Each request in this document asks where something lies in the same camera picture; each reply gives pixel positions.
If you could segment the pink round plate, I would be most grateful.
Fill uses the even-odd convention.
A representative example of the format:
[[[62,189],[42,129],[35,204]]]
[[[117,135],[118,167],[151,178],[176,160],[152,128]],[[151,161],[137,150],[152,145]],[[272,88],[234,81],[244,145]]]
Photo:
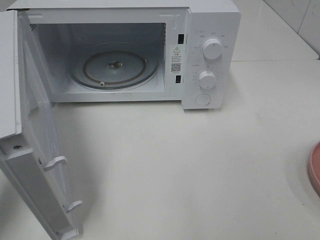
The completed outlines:
[[[312,149],[308,161],[307,173],[310,184],[318,196],[320,196],[320,143]]]

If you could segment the white microwave knob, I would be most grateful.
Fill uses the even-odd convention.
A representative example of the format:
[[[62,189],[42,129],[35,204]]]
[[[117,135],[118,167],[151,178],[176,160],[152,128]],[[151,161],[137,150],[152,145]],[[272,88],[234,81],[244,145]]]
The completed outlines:
[[[217,77],[212,71],[203,71],[198,76],[198,83],[202,89],[212,89],[216,86]]]
[[[223,44],[217,37],[210,37],[202,44],[202,52],[206,59],[215,60],[222,55]]]

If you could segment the white microwave oven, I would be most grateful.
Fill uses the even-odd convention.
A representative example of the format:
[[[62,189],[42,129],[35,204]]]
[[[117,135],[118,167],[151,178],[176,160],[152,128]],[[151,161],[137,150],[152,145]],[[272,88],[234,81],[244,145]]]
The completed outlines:
[[[179,101],[186,110],[218,109],[223,102],[241,13],[230,0],[17,0],[6,10],[26,12],[45,59],[44,82],[52,103]],[[219,38],[222,55],[204,57],[203,42]],[[103,90],[76,82],[69,74],[74,48],[128,42],[153,45],[163,54],[156,73],[138,85]],[[183,72],[169,70],[171,45],[185,45]],[[215,87],[199,86],[199,74],[212,71]],[[207,94],[206,106],[196,97]]]

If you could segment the white warning label sticker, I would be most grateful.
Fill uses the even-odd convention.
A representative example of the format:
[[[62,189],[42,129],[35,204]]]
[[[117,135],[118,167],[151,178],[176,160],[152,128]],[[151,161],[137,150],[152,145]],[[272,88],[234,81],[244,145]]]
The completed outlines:
[[[169,70],[172,74],[181,74],[185,65],[186,46],[171,45],[169,48]]]

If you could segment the white microwave door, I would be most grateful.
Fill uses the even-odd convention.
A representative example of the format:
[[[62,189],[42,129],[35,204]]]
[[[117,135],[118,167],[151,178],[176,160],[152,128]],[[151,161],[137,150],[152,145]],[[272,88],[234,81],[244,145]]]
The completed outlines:
[[[79,235],[68,160],[62,152],[38,26],[27,13],[0,14],[0,168],[53,240]]]

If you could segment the round door release button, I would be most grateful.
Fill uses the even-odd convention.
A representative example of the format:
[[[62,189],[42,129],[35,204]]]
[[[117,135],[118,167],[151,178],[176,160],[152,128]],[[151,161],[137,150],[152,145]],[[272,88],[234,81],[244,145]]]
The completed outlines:
[[[196,97],[195,102],[199,106],[207,106],[211,102],[211,97],[208,94],[200,94]]]

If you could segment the glass microwave turntable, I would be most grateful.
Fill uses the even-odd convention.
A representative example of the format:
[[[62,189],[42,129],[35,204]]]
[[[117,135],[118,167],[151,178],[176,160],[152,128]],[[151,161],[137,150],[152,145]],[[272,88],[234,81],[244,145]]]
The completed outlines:
[[[76,82],[91,89],[119,90],[148,81],[162,59],[153,45],[107,42],[75,47],[68,71]]]

